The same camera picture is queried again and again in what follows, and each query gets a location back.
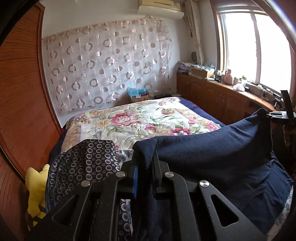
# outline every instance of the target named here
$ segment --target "silver bolt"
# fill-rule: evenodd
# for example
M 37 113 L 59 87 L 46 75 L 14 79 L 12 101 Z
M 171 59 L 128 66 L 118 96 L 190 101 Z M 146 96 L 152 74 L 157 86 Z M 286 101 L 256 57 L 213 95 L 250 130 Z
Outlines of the silver bolt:
M 116 176 L 118 176 L 118 177 L 124 177 L 125 175 L 126 174 L 123 171 L 119 171 L 119 172 L 116 173 Z
M 207 188 L 207 187 L 210 185 L 210 183 L 209 183 L 208 181 L 206 181 L 206 180 L 201 180 L 201 181 L 200 181 L 200 185 L 201 185 L 203 188 Z
M 175 174 L 173 172 L 166 172 L 165 176 L 168 178 L 172 178 Z
M 91 184 L 91 182 L 88 180 L 84 180 L 81 182 L 81 186 L 83 186 L 83 187 L 88 187 L 90 184 Z

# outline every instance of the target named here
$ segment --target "wall covering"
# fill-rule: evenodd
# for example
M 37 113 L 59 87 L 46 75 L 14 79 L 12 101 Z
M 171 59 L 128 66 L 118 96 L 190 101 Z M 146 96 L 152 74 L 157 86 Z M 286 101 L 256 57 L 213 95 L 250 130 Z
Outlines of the wall covering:
M 106 103 L 127 95 L 128 87 L 168 93 L 172 40 L 157 19 L 112 21 L 74 28 L 43 38 L 47 82 L 61 112 Z

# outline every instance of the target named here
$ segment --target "stuffed animal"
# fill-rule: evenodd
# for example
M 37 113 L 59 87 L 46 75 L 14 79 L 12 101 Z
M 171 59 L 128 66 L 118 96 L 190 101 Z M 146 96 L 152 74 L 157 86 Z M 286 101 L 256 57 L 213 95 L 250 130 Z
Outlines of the stuffed animal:
M 29 168 L 26 172 L 26 188 L 28 189 L 29 201 L 26 213 L 26 221 L 31 230 L 46 214 L 45 208 L 45 187 L 49 165 L 46 164 L 41 172 Z

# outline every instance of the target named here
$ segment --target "window pane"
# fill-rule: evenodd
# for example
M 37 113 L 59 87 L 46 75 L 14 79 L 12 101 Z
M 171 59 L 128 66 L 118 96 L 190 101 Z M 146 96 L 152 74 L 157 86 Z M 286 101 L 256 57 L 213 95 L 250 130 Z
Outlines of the window pane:
M 290 91 L 290 45 L 281 29 L 265 15 L 255 14 L 261 44 L 260 83 L 276 91 Z
M 249 13 L 225 14 L 229 65 L 232 77 L 243 75 L 255 82 L 257 71 L 256 37 Z

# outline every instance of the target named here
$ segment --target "wooden wardrobe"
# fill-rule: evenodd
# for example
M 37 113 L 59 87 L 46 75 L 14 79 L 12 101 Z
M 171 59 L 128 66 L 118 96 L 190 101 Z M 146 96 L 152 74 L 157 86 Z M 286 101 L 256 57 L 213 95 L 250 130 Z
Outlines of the wooden wardrobe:
M 34 5 L 0 46 L 0 215 L 19 240 L 28 232 L 26 170 L 47 163 L 61 133 L 43 71 L 43 13 Z

